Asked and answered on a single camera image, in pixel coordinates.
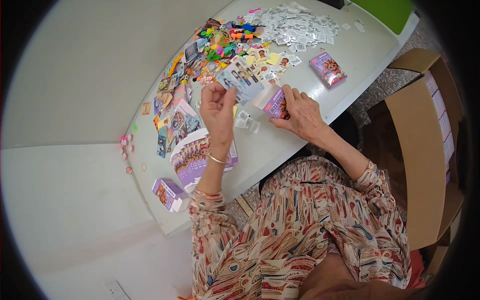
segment hand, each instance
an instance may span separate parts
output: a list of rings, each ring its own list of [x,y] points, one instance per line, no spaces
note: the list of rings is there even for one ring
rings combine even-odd
[[[287,129],[299,138],[317,144],[315,141],[328,129],[328,125],[322,120],[320,115],[320,106],[306,93],[299,93],[290,85],[283,87],[285,100],[287,101],[287,110],[290,114],[289,120],[271,118],[270,123],[275,127]]]
[[[237,89],[226,90],[218,82],[202,89],[200,116],[210,133],[212,156],[225,161],[233,141],[233,106],[237,103]]]

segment elderly woman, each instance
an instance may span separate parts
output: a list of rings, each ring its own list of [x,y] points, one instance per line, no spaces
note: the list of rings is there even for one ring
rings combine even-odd
[[[291,118],[270,122],[325,149],[346,173],[323,157],[291,160],[265,181],[260,206],[238,229],[221,189],[236,90],[204,87],[211,140],[190,207],[194,298],[408,297],[407,234],[384,173],[322,121],[317,102],[283,90]]]

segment white table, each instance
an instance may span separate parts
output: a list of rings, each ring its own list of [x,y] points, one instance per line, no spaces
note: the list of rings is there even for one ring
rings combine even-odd
[[[324,121],[330,124],[372,84],[393,60],[415,29],[419,18],[412,13],[402,33],[395,35],[378,19],[354,3],[344,7],[348,8],[348,12],[346,12],[344,9],[338,10],[316,0],[297,0],[297,2],[311,9],[314,15],[330,15],[338,24],[348,23],[352,26],[349,30],[340,28],[340,33],[335,37],[335,45],[319,44],[317,48],[307,47],[307,52],[297,52],[296,55],[303,63],[296,67],[289,67],[280,79],[281,84],[296,87],[318,101]],[[238,15],[247,14],[250,9],[259,6],[272,8],[281,3],[288,4],[289,1],[235,1],[217,13],[214,18],[235,20]],[[354,26],[354,20],[357,18],[364,23],[364,33]],[[320,47],[324,48],[348,75],[345,82],[332,90],[325,88],[318,75],[308,64],[310,59],[321,53]],[[271,44],[272,52],[279,53],[284,50],[289,52],[286,45]],[[153,100],[159,82],[160,78],[152,86],[143,102]],[[193,83],[192,89],[191,105],[195,106],[200,98],[201,86]],[[232,171],[226,172],[223,178],[223,192],[228,200],[239,196],[306,144],[306,141],[290,132],[271,125],[268,122],[269,116],[261,110],[250,105],[240,107],[239,111],[242,109],[250,113],[262,125],[257,134],[246,129],[234,129],[239,163]],[[138,126],[138,130],[133,132],[132,144],[136,149],[130,155],[129,161],[147,209],[157,220],[165,238],[168,239],[191,226],[189,215],[188,212],[169,212],[152,193],[154,181],[160,177],[171,178],[179,186],[181,185],[170,165],[169,153],[166,158],[161,158],[156,154],[158,133],[153,125],[153,108],[149,116],[141,116],[140,111],[141,106],[132,122],[132,125],[135,123]],[[142,171],[143,163],[147,166],[146,171]]]

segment electrical outlet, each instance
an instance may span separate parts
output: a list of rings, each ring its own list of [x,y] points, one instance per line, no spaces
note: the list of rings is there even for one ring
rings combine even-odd
[[[110,294],[112,299],[120,298],[121,296],[125,295],[123,289],[121,289],[119,283],[117,281],[112,281],[103,285],[107,292]]]

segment open cardboard box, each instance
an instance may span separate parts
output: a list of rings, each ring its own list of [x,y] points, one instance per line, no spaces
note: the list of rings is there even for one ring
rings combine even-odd
[[[435,244],[463,202],[458,189],[456,151],[445,161],[439,118],[424,78],[428,70],[443,96],[455,149],[463,111],[455,82],[439,54],[412,49],[388,68],[419,75],[368,110],[372,123],[364,127],[364,153],[387,170],[392,195],[407,211],[408,241],[410,250],[415,250]]]

